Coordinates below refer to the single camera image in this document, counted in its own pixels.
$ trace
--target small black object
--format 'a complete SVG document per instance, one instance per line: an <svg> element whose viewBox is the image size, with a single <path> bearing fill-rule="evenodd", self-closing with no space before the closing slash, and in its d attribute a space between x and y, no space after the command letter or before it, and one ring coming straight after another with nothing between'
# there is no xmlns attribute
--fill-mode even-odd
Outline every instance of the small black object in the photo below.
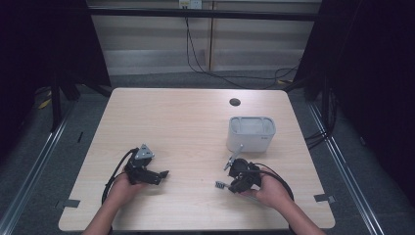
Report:
<svg viewBox="0 0 415 235"><path fill-rule="evenodd" d="M77 208L79 206L80 201L79 200L71 200L71 199L67 199L64 201L59 201L56 205L55 208L57 209L64 209L64 208Z"/></svg>
<svg viewBox="0 0 415 235"><path fill-rule="evenodd" d="M260 187L261 179L259 175L259 167L253 163L248 163L244 159L237 159L229 170L229 176L235 178L229 190L233 193L242 193L257 185Z"/></svg>
<svg viewBox="0 0 415 235"><path fill-rule="evenodd" d="M82 132L80 132L80 134L79 134L79 137L78 137L78 143L80 143L80 140L82 139L82 135L83 135L83 131Z"/></svg>
<svg viewBox="0 0 415 235"><path fill-rule="evenodd" d="M336 202L336 198L334 196L327 196L326 194L314 195L314 199L317 203L327 201L329 204L332 204Z"/></svg>
<svg viewBox="0 0 415 235"><path fill-rule="evenodd" d="M268 169L272 171L272 173L261 170L258 165L263 165L267 167ZM287 193L289 194L290 198L294 200L294 194L290 186L274 170L272 170L265 164L248 163L244 159L236 159L231 164L231 168L229 169L229 176L233 177L234 180L232 181L228 189L233 193L242 193L242 192L245 192L251 189L254 185L257 185L258 187L260 187L261 182L262 182L261 177L260 177L261 173L267 174L275 178L276 180L278 180L283 185L283 187L287 190Z"/></svg>
<svg viewBox="0 0 415 235"><path fill-rule="evenodd" d="M231 104L231 106L240 106L241 101L237 98L232 98L230 99L229 104Z"/></svg>
<svg viewBox="0 0 415 235"><path fill-rule="evenodd" d="M141 150L136 149L136 151L133 152L124 168L125 173L128 175L131 184L144 182L159 185L161 180L167 177L168 170L161 173L147 170L146 166L152 161L154 155L147 149L147 146L143 146Z"/></svg>

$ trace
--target translucent container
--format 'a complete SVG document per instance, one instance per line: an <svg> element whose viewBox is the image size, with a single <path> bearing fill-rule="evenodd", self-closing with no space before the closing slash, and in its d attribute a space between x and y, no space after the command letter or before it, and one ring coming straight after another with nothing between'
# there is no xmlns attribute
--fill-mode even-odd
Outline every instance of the translucent container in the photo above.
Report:
<svg viewBox="0 0 415 235"><path fill-rule="evenodd" d="M231 117L226 146L232 152L244 145L241 152L265 152L275 134L270 117Z"/></svg>

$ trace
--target black curtain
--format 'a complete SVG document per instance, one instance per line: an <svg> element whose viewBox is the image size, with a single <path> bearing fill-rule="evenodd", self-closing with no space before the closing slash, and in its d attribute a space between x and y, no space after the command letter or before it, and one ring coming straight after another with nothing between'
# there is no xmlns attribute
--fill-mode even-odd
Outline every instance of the black curtain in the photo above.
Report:
<svg viewBox="0 0 415 235"><path fill-rule="evenodd" d="M0 7L0 151L13 144L34 92L55 74L64 91L75 83L111 86L92 19L53 8L86 8L84 0L6 0Z"/></svg>
<svg viewBox="0 0 415 235"><path fill-rule="evenodd" d="M332 86L386 172L415 206L415 10L412 1L365 0Z"/></svg>
<svg viewBox="0 0 415 235"><path fill-rule="evenodd" d="M305 46L294 82L305 84L307 100L314 100L323 89L325 77L333 75L359 2L322 0L318 14L337 19L314 23Z"/></svg>

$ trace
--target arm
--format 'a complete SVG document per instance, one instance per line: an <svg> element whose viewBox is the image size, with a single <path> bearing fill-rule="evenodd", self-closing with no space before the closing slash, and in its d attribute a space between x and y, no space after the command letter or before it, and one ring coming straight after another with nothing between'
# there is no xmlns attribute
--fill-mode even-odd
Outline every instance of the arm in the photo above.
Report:
<svg viewBox="0 0 415 235"><path fill-rule="evenodd" d="M130 202L146 185L144 183L131 185L125 173L119 175L115 179L106 201L82 234L108 234L118 210Z"/></svg>
<svg viewBox="0 0 415 235"><path fill-rule="evenodd" d="M263 168L262 170L270 172L267 168ZM296 234L324 234L302 209L291 200L286 189L280 182L266 174L261 174L260 176L262 180L260 190L252 189L247 193L250 193L261 203L275 209L283 215Z"/></svg>

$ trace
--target gray floor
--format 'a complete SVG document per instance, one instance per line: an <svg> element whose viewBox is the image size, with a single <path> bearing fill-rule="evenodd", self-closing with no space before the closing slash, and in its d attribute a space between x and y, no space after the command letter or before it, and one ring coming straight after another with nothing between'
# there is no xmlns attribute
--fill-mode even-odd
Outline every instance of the gray floor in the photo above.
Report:
<svg viewBox="0 0 415 235"><path fill-rule="evenodd" d="M224 71L220 74L272 77L274 71ZM255 89L266 87L272 83L270 80L241 77L229 79L243 87ZM113 76L112 82L113 87L239 88L222 78L195 72ZM283 84L277 83L272 88L279 89L283 86ZM80 90L81 97L74 104L66 128L42 171L41 177L14 227L13 234L79 234L62 232L59 229L58 222L62 210L56 209L55 205L58 201L69 197L71 187L108 102L108 98L96 94L88 88L80 87ZM42 101L44 95L36 97L36 105ZM303 136L307 137L315 133L318 128L303 99L302 90L290 92L289 97ZM27 173L34 165L49 136L52 123L51 107L37 110L36 105L23 126L19 143L10 153L6 163L0 168L2 216L16 197ZM359 135L341 112L336 123L334 137L385 234L413 234L415 231L415 210L378 165L376 157L370 149L361 145ZM310 154L326 194L335 196L337 200L331 204L336 226L326 232L328 234L370 234L327 146L322 143L312 149ZM240 234L290 234L290 232L263 231L240 232Z"/></svg>

